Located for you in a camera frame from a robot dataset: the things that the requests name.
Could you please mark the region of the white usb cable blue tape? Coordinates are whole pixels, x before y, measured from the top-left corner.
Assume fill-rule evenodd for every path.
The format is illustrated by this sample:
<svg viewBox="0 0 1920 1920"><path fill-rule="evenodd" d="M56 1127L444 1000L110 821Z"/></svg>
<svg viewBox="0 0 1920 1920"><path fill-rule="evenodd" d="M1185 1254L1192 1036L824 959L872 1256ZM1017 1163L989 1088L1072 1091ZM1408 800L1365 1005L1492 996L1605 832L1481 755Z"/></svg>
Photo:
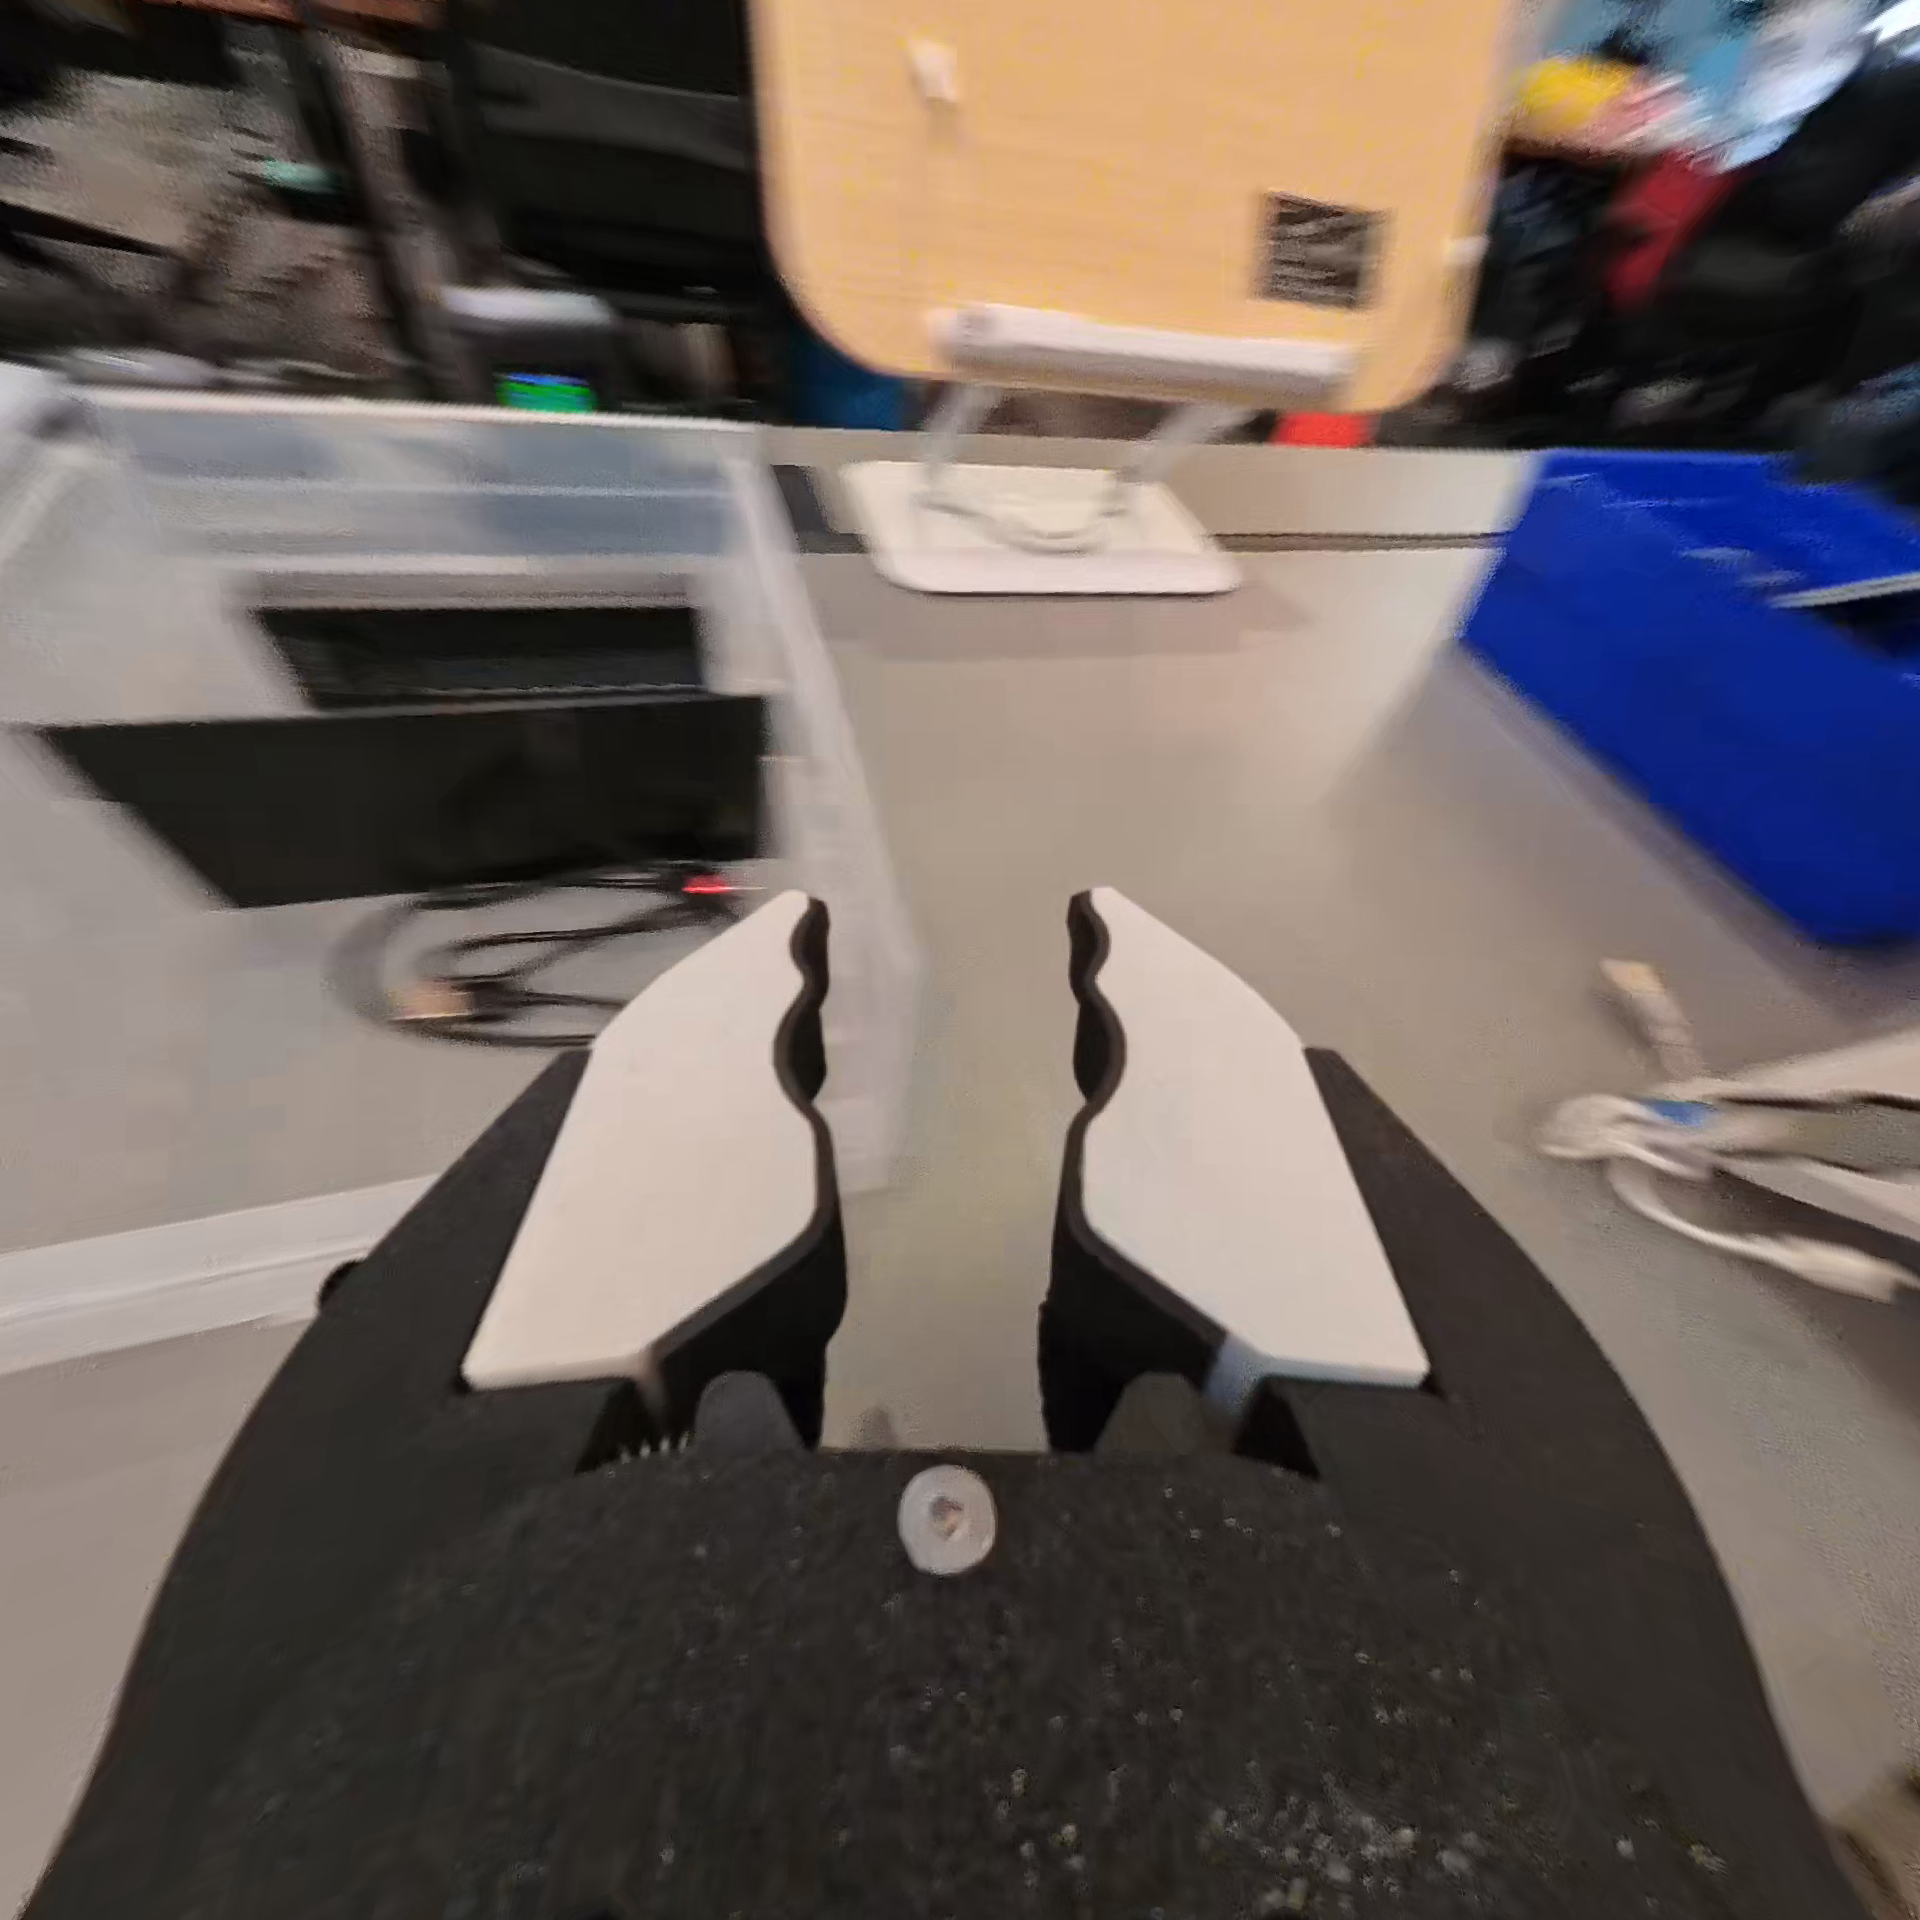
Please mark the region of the white usb cable blue tape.
<svg viewBox="0 0 1920 1920"><path fill-rule="evenodd" d="M1711 1136L1725 1117L1918 1117L1918 1113L1790 1113L1714 1105L1700 1096L1700 1088L1729 1075L1710 1070L1693 1025L1663 976L1648 961L1608 957L1600 961L1600 991L1614 1003L1656 1075L1649 1088L1633 1094L1576 1094L1556 1105L1538 1134L1538 1149L1546 1161L1597 1167L1626 1212L1649 1227L1720 1256L1874 1305L1893 1305L1914 1294L1918 1241L1893 1238L1740 1182L1716 1166ZM1716 1225L1677 1201L1681 1188L1724 1182L1804 1208L1848 1230L1852 1236Z"/></svg>

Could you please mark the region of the black divider panel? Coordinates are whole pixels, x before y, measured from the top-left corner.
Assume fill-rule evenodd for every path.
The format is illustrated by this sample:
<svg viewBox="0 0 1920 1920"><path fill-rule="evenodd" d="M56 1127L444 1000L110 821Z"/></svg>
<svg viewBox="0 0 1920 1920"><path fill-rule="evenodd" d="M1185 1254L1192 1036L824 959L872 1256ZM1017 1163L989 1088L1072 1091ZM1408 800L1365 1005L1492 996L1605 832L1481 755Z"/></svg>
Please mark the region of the black divider panel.
<svg viewBox="0 0 1920 1920"><path fill-rule="evenodd" d="M673 693L33 726L236 907L756 856L768 702Z"/></svg>

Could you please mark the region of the clear plastic bin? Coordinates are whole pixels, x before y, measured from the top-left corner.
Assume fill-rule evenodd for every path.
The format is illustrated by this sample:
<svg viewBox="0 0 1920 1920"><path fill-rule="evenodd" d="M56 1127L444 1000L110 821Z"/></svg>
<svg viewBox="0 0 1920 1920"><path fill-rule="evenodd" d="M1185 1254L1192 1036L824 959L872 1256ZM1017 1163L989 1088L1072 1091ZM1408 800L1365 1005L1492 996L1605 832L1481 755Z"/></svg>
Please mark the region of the clear plastic bin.
<svg viewBox="0 0 1920 1920"><path fill-rule="evenodd" d="M353 1013L370 905L240 909L39 728L328 717L265 607L682 600L768 696L773 855L832 909L824 1116L895 1177L920 957L765 436L425 401L76 390L5 483L5 1373L288 1323L528 1084Z"/></svg>

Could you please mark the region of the blue plastic bin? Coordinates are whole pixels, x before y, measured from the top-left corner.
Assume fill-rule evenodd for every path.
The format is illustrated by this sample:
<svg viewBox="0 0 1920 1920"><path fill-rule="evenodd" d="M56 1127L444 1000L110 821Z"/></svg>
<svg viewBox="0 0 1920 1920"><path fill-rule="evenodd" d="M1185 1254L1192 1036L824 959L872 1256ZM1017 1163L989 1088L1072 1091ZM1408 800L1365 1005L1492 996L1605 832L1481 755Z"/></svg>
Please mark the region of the blue plastic bin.
<svg viewBox="0 0 1920 1920"><path fill-rule="evenodd" d="M1914 563L1781 459L1551 448L1458 644L1808 940L1913 945Z"/></svg>

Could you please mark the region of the black rectangular usb hub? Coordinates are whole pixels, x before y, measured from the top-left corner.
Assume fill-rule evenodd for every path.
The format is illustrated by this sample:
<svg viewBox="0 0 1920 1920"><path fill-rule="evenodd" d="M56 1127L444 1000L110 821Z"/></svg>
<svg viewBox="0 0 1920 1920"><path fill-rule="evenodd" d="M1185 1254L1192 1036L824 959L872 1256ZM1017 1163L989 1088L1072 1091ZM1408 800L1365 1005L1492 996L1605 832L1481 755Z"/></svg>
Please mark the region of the black rectangular usb hub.
<svg viewBox="0 0 1920 1920"><path fill-rule="evenodd" d="M322 710L704 693L690 607L262 607L258 628Z"/></svg>

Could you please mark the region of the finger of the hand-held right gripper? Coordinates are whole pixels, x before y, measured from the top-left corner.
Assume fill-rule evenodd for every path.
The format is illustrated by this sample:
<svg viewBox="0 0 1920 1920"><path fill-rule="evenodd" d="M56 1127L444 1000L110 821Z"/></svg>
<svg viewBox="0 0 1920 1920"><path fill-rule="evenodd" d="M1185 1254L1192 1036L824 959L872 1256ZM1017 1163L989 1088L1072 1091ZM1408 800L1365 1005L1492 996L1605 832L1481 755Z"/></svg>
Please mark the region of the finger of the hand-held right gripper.
<svg viewBox="0 0 1920 1920"><path fill-rule="evenodd" d="M1918 1241L1918 1117L1725 1117L1711 1157L1800 1208Z"/></svg>
<svg viewBox="0 0 1920 1920"><path fill-rule="evenodd" d="M1702 1084L1724 1109L1765 1113L1918 1113L1918 1032L1887 1031Z"/></svg>

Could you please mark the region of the black usb cable red collar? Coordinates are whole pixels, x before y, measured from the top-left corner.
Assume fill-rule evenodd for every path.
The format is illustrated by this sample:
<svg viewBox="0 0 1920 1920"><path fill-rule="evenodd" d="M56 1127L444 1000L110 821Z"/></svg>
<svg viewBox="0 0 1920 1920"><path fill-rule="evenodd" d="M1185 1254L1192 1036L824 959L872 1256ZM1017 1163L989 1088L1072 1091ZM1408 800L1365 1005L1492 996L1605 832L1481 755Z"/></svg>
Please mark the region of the black usb cable red collar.
<svg viewBox="0 0 1920 1920"><path fill-rule="evenodd" d="M752 889L697 859L460 879L352 923L326 959L330 996L360 1023L487 1051L584 1049L622 1011L564 971L620 945L712 935Z"/></svg>

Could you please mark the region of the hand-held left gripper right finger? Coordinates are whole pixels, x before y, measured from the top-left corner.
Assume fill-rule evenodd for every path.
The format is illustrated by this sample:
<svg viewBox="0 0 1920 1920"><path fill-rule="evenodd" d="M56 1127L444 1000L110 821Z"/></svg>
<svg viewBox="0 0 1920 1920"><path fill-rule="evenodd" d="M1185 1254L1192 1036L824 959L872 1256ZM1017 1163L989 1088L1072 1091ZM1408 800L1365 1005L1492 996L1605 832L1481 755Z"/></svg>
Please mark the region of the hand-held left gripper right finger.
<svg viewBox="0 0 1920 1920"><path fill-rule="evenodd" d="M1045 1292L1045 1412L1177 1375L1244 1419L1270 1383L1415 1390L1430 1360L1306 1045L1121 892L1068 905L1078 1109Z"/></svg>

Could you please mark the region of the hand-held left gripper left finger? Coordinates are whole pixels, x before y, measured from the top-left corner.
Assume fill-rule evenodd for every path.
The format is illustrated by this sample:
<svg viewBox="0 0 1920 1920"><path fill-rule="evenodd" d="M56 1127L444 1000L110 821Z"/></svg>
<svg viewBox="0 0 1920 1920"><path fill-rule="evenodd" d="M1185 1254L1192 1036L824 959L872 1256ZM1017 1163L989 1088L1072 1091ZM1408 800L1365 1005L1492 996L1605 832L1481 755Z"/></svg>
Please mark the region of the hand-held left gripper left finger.
<svg viewBox="0 0 1920 1920"><path fill-rule="evenodd" d="M824 902L768 895L586 1046L462 1357L473 1395L624 1383L682 1419L693 1344L836 1220Z"/></svg>

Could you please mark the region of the wooden book stand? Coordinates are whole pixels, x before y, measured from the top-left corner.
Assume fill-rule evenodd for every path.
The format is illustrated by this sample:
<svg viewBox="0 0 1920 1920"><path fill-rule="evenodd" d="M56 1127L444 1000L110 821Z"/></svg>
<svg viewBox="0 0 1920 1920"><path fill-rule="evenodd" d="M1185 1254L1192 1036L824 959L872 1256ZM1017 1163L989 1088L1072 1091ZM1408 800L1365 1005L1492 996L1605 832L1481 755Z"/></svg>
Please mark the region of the wooden book stand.
<svg viewBox="0 0 1920 1920"><path fill-rule="evenodd" d="M936 387L840 471L920 595L1209 596L1168 488L1258 414L1377 415L1465 340L1517 5L749 5L802 317Z"/></svg>

